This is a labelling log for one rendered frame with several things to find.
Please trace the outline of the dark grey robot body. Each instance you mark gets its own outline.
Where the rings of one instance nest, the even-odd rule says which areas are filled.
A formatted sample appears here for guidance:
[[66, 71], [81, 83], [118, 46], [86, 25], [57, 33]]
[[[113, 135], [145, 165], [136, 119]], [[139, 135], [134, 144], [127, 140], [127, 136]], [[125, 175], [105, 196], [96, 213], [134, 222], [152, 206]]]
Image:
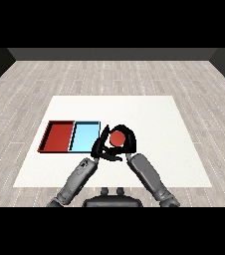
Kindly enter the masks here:
[[116, 195], [109, 195], [109, 189], [103, 187], [101, 194], [86, 199], [83, 207], [142, 207], [142, 203], [139, 199], [126, 196], [122, 187], [116, 189]]

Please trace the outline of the shallow light blue open box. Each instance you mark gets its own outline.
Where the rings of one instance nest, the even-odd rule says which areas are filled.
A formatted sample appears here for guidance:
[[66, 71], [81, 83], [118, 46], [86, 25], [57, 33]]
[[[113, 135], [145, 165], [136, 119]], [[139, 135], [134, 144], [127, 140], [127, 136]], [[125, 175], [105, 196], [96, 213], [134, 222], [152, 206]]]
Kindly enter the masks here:
[[71, 134], [68, 152], [90, 153], [100, 136], [101, 123], [99, 121], [76, 121]]

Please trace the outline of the shallow red open box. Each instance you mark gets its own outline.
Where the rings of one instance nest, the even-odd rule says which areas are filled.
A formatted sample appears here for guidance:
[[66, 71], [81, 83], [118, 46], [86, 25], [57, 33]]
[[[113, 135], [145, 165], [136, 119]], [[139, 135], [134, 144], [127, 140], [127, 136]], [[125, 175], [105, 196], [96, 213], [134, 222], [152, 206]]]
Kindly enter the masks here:
[[67, 153], [74, 121], [49, 121], [38, 147], [39, 153]]

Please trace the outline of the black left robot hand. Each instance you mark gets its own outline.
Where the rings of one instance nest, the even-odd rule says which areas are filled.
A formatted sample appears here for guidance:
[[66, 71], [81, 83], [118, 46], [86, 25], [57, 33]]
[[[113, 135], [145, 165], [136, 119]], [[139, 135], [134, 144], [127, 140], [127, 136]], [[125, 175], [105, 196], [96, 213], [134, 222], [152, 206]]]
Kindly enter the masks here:
[[105, 146], [105, 142], [107, 141], [110, 134], [110, 128], [105, 127], [102, 131], [102, 134], [100, 137], [98, 137], [92, 147], [91, 151], [91, 157], [96, 159], [106, 159], [109, 161], [117, 161], [122, 160], [121, 157], [119, 157], [120, 154], [122, 154], [121, 148], [111, 147], [108, 148]]

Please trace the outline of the small red can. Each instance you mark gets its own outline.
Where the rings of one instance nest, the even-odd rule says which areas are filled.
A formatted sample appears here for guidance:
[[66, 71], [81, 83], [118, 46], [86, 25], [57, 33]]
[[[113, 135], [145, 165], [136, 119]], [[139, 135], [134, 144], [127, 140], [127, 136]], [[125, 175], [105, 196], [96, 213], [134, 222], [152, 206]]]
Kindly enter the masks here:
[[123, 146], [124, 141], [125, 141], [125, 136], [121, 131], [115, 130], [111, 133], [110, 144], [112, 146]]

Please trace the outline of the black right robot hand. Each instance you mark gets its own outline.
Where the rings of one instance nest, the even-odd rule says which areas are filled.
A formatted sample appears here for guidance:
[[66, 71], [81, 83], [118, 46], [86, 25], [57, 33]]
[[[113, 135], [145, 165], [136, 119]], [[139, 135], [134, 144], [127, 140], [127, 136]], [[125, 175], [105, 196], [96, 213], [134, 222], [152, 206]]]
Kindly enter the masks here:
[[124, 134], [125, 141], [124, 141], [123, 146], [112, 146], [111, 145], [111, 147], [121, 148], [122, 153], [135, 153], [136, 152], [136, 138], [135, 138], [135, 134], [133, 133], [133, 131], [130, 128], [126, 127], [125, 125], [118, 125], [110, 131], [110, 136], [111, 136], [111, 133], [115, 130], [119, 130]]

